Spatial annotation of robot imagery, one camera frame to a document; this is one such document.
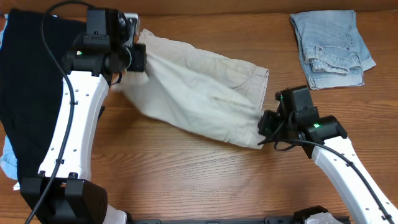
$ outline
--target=wooden table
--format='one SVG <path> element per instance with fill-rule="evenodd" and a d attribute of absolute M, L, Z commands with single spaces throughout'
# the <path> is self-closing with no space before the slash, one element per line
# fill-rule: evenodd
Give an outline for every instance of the wooden table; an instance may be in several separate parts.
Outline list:
<path fill-rule="evenodd" d="M 321 116 L 345 127 L 358 156 L 398 205 L 398 12 L 357 13 L 358 29 L 377 65 L 365 86 L 311 91 Z M 274 93 L 305 85 L 288 14 L 143 17 L 142 27 L 270 70 L 264 109 Z M 112 206 L 134 218 L 262 218 L 314 205 L 348 210 L 326 175 L 301 148 L 250 150 L 212 141 L 146 118 L 110 93 L 94 140 L 92 181 Z M 0 145 L 5 132 L 0 130 Z M 22 223 L 30 209 L 0 175 L 0 223 Z"/>

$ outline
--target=light blue denim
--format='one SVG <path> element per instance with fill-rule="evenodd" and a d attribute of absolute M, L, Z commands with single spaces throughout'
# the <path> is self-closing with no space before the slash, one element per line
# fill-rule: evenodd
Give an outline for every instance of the light blue denim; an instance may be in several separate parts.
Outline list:
<path fill-rule="evenodd" d="M 7 23 L 8 23 L 8 14 L 4 15 L 4 17 L 6 18 L 6 23 L 4 25 L 3 30 L 0 32 L 0 49 L 1 49 L 1 46 L 2 46 L 2 38 L 4 37 L 4 31 L 6 30 Z"/>
<path fill-rule="evenodd" d="M 355 15 L 352 10 L 290 15 L 311 89 L 364 85 L 363 72 L 376 65 L 356 28 Z"/>
<path fill-rule="evenodd" d="M 17 158 L 14 155 L 11 142 L 7 136 L 4 140 L 4 148 L 2 149 L 2 156 L 0 157 L 0 166 L 6 176 L 13 180 L 18 180 Z"/>

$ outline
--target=black wire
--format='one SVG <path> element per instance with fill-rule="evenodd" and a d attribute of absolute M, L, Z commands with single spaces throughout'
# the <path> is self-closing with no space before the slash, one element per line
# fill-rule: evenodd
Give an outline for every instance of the black wire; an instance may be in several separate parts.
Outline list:
<path fill-rule="evenodd" d="M 112 83 L 111 86 L 118 84 L 122 81 L 122 72 L 119 72 L 119 76 L 118 76 L 118 80 L 116 80 L 116 82 Z"/>
<path fill-rule="evenodd" d="M 285 124 L 285 121 L 282 121 L 281 124 L 279 125 L 279 127 L 274 131 L 274 133 L 271 134 L 271 139 L 274 138 L 280 131 L 280 129 L 283 127 L 283 125 Z"/>
<path fill-rule="evenodd" d="M 369 193 L 372 195 L 373 199 L 375 200 L 375 202 L 377 203 L 377 205 L 379 206 L 381 212 L 384 215 L 384 218 L 387 219 L 387 221 L 390 224 L 394 224 L 394 221 L 392 220 L 392 217 L 390 214 L 388 214 L 387 210 L 384 208 L 383 204 L 380 202 L 379 198 L 377 197 L 376 193 L 374 193 L 372 187 L 370 186 L 369 182 L 365 179 L 365 177 L 362 175 L 361 171 L 358 170 L 358 168 L 354 165 L 353 162 L 351 162 L 349 159 L 345 158 L 345 156 L 341 155 L 339 152 L 337 152 L 336 150 L 322 145 L 322 144 L 318 144 L 316 142 L 311 142 L 311 141 L 306 141 L 306 140 L 299 140 L 299 139 L 278 139 L 278 140 L 268 140 L 266 141 L 266 143 L 270 143 L 273 141 L 280 141 L 280 142 L 286 142 L 289 144 L 292 144 L 292 146 L 297 146 L 295 145 L 295 143 L 299 143 L 299 144 L 310 144 L 313 146 L 318 146 L 321 147 L 323 149 L 326 149 L 329 152 L 332 152 L 333 154 L 335 154 L 336 156 L 338 156 L 340 159 L 344 160 L 347 163 L 347 166 L 351 166 L 351 168 L 353 168 L 353 170 L 355 171 L 355 173 L 359 176 L 359 178 L 363 181 L 364 185 L 366 186 L 366 188 L 369 190 Z"/>
<path fill-rule="evenodd" d="M 278 145 L 278 143 L 279 143 L 279 141 L 276 140 L 276 142 L 275 142 L 275 144 L 274 144 L 274 149 L 275 149 L 276 151 L 279 151 L 279 152 L 289 151 L 289 150 L 291 150 L 291 149 L 293 149 L 293 148 L 295 147 L 295 145 L 292 144 L 291 146 L 288 146 L 288 147 L 286 147 L 286 148 L 284 148 L 284 149 L 278 149 L 278 148 L 276 148 L 276 146 Z"/>
<path fill-rule="evenodd" d="M 45 186 L 45 189 L 42 193 L 42 195 L 40 196 L 39 200 L 37 201 L 35 207 L 32 209 L 32 212 L 30 213 L 30 215 L 28 216 L 28 218 L 25 221 L 25 224 L 30 223 L 30 221 L 32 221 L 33 217 L 35 216 L 35 214 L 37 213 L 38 209 L 40 208 L 41 204 L 43 203 L 46 195 L 48 194 L 50 188 L 51 188 L 51 184 L 55 179 L 55 176 L 57 175 L 57 172 L 60 168 L 61 162 L 62 162 L 62 156 L 63 153 L 65 151 L 65 146 L 67 144 L 68 141 L 68 137 L 69 137 L 69 133 L 70 133 L 70 128 L 72 126 L 72 120 L 73 120 L 73 112 L 75 110 L 75 104 L 73 102 L 75 102 L 75 95 L 73 94 L 73 87 L 72 84 L 70 83 L 70 80 L 68 78 L 68 75 L 63 71 L 62 67 L 60 66 L 60 64 L 57 62 L 57 60 L 55 59 L 54 55 L 51 53 L 51 50 L 49 49 L 46 41 L 45 41 L 45 37 L 44 37 L 44 20 L 45 18 L 56 8 L 66 5 L 66 4 L 82 4 L 88 7 L 94 7 L 91 4 L 85 3 L 85 2 L 81 2 L 81 1 L 64 1 L 64 2 L 60 2 L 58 4 L 55 4 L 54 6 L 52 6 L 50 9 L 48 9 L 45 14 L 43 15 L 42 18 L 42 22 L 40 25 L 40 36 L 44 45 L 45 50 L 47 51 L 48 55 L 50 56 L 51 60 L 53 61 L 53 63 L 57 66 L 58 71 L 62 74 L 63 78 L 65 79 L 67 85 L 68 85 L 68 89 L 69 89 L 69 93 L 70 93 L 70 110 L 69 110 L 69 118 L 68 118 L 68 124 L 67 124 L 67 128 L 65 130 L 65 135 L 63 136 L 63 140 L 62 140 L 62 144 L 61 144 L 61 148 L 60 148 L 60 153 L 58 155 L 58 159 L 57 159 L 57 163 L 55 164 L 54 170 L 51 174 L 50 180 L 47 184 L 47 186 Z"/>

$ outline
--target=wood grain surface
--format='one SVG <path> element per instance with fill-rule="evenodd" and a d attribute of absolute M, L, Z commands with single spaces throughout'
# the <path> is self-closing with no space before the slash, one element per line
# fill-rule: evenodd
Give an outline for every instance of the wood grain surface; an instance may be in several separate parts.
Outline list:
<path fill-rule="evenodd" d="M 49 7 L 64 0 L 2 0 L 3 12 L 12 7 L 18 9 L 45 12 Z M 398 9 L 398 0 L 362 0 L 362 1 L 319 1 L 319 0 L 84 0 L 94 6 L 111 7 L 123 12 L 136 12 L 139 15 L 204 15 L 283 12 L 295 13 L 313 10 L 380 11 Z M 63 6 L 54 11 L 63 17 L 85 17 L 83 6 Z"/>
<path fill-rule="evenodd" d="M 365 86 L 311 91 L 321 116 L 347 130 L 362 163 L 398 205 L 398 13 L 360 12 L 357 24 L 377 65 Z M 142 27 L 270 70 L 264 109 L 274 93 L 305 85 L 288 14 L 143 17 Z M 136 219 L 262 218 L 321 205 L 349 215 L 326 175 L 301 148 L 245 149 L 146 118 L 111 92 L 96 130 L 92 181 L 115 208 Z M 0 130 L 0 145 L 5 132 Z M 30 209 L 0 175 L 0 223 L 22 223 Z"/>

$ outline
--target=blue jeans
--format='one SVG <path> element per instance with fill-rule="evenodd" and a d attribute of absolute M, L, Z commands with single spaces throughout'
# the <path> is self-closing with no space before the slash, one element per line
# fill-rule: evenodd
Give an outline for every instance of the blue jeans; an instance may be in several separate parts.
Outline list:
<path fill-rule="evenodd" d="M 355 12 L 291 14 L 298 58 L 311 89 L 364 85 L 363 72 L 376 63 L 356 28 Z"/>

